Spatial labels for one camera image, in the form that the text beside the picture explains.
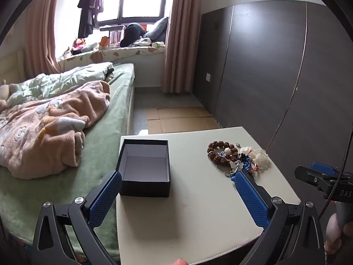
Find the person's right hand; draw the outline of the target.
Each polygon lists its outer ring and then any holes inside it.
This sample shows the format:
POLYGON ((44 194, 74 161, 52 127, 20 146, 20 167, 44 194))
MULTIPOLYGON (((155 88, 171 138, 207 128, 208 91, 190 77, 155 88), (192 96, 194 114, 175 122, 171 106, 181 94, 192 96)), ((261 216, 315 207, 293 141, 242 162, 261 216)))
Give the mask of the person's right hand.
POLYGON ((335 254, 336 251, 341 247, 342 240, 340 237, 343 233, 349 237, 352 237, 352 222, 345 224, 341 229, 339 227, 337 214, 334 213, 330 217, 326 228, 327 240, 325 241, 324 245, 326 254, 335 254))

